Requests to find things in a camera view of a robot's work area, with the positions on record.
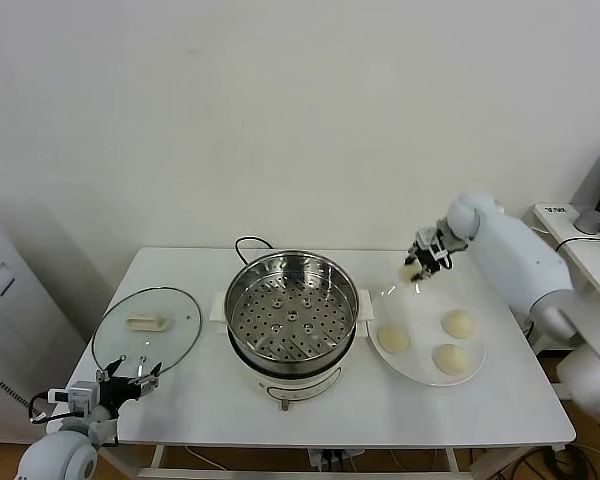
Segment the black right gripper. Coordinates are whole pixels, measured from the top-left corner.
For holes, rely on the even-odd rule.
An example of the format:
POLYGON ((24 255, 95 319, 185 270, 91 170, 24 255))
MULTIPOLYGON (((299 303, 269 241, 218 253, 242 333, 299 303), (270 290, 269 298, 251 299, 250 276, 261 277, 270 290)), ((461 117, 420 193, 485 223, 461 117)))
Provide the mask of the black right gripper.
POLYGON ((418 260, 421 268, 418 271, 413 271, 412 280, 426 280, 431 276, 431 273, 437 273, 441 269, 441 264, 438 259, 439 253, 443 250, 438 239, 432 243, 423 243, 416 240, 413 247, 410 247, 407 256, 404 260, 405 265, 411 265, 418 260))

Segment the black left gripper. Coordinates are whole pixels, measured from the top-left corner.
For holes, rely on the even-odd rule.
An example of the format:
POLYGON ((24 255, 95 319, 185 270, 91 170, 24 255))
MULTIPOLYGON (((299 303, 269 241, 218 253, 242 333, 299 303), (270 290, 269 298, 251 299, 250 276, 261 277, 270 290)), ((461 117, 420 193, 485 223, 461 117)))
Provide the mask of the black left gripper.
POLYGON ((161 363, 157 363, 149 373, 136 379, 113 377, 125 360, 126 356, 121 355, 106 367, 97 370, 97 382, 100 389, 99 404, 111 418, 119 417, 119 410, 127 401, 138 400, 141 395, 147 395, 159 385, 161 363))

